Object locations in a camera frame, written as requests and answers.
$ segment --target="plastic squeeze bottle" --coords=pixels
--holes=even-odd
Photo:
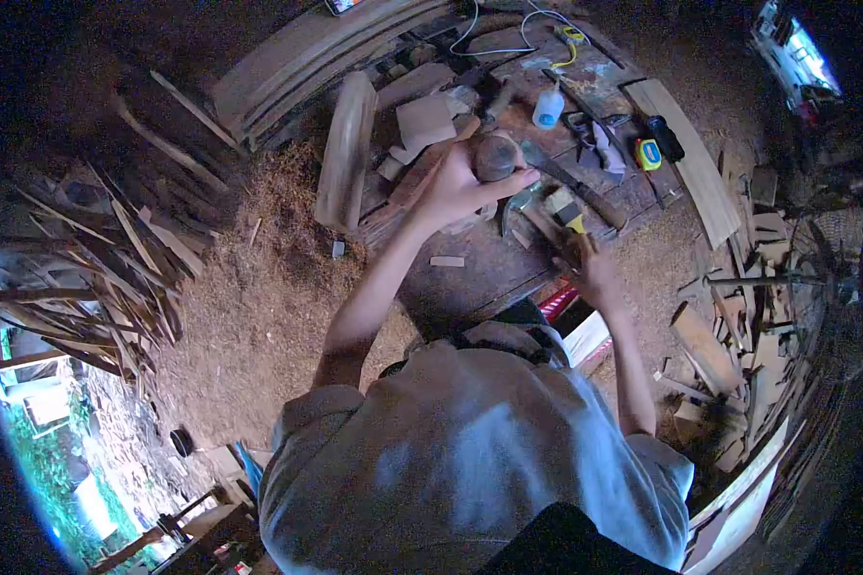
[[[531,120],[541,130],[552,130],[556,128],[565,105],[566,100],[562,98],[560,83],[558,82],[552,88],[540,92],[540,96],[537,98],[537,105],[534,108],[534,118]]]

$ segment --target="tape measure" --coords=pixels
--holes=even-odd
[[[662,153],[652,139],[636,141],[636,159],[640,161],[640,167],[647,172],[662,166]]]

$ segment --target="black container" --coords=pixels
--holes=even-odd
[[[659,152],[668,158],[671,163],[680,162],[684,159],[684,148],[677,140],[677,136],[668,127],[664,116],[650,116],[646,120],[646,127],[652,133],[655,143],[659,146]]]

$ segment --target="red object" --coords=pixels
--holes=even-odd
[[[567,283],[564,288],[554,293],[538,306],[540,308],[540,313],[544,315],[547,323],[551,324],[567,307],[569,307],[569,304],[571,304],[578,295],[579,291],[572,287],[571,283]]]

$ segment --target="tool handle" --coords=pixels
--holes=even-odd
[[[576,191],[579,197],[594,208],[598,212],[598,215],[604,218],[605,222],[613,225],[614,229],[620,231],[627,225],[627,216],[615,208],[611,202],[605,200],[594,191],[588,190],[585,186],[579,186]]]

